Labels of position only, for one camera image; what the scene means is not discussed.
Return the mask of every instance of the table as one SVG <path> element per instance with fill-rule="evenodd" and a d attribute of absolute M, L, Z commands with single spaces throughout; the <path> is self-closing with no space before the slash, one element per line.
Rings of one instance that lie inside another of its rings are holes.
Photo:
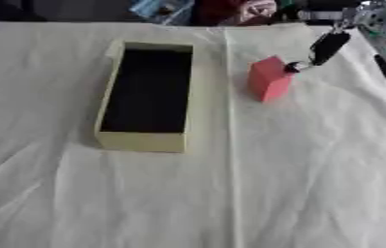
<path fill-rule="evenodd" d="M 386 80 L 355 34 L 262 105 L 249 63 L 324 29 L 0 22 L 0 247 L 386 247 Z M 92 137 L 117 38 L 198 46 L 183 155 Z"/>

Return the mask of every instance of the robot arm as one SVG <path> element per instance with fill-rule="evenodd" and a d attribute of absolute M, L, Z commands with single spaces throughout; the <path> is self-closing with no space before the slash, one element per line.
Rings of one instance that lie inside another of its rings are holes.
<path fill-rule="evenodd" d="M 288 20 L 333 24 L 334 29 L 312 45 L 309 62 L 290 63 L 287 71 L 298 73 L 326 63 L 350 40 L 345 29 L 357 27 L 378 52 L 374 58 L 386 77 L 386 0 L 341 0 L 335 4 L 327 0 L 299 2 L 281 9 L 269 20 L 269 24 Z"/>

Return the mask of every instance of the white tablecloth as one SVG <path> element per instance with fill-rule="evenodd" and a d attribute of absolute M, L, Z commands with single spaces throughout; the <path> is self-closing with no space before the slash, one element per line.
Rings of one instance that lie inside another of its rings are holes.
<path fill-rule="evenodd" d="M 0 247 L 386 247 L 386 80 L 363 38 L 278 101 L 245 89 L 320 31 L 0 23 Z M 116 38 L 198 46 L 185 154 L 96 144 Z"/>

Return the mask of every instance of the yellow box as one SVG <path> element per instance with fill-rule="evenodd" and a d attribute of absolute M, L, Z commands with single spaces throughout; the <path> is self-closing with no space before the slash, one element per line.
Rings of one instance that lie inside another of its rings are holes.
<path fill-rule="evenodd" d="M 183 152 L 194 47 L 121 43 L 94 127 L 104 148 Z"/>

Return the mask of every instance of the red cube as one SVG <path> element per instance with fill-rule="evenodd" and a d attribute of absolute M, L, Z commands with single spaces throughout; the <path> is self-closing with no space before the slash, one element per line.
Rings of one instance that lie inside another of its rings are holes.
<path fill-rule="evenodd" d="M 286 93 L 292 75 L 285 72 L 285 63 L 273 56 L 252 64 L 248 86 L 259 100 L 266 102 Z"/>

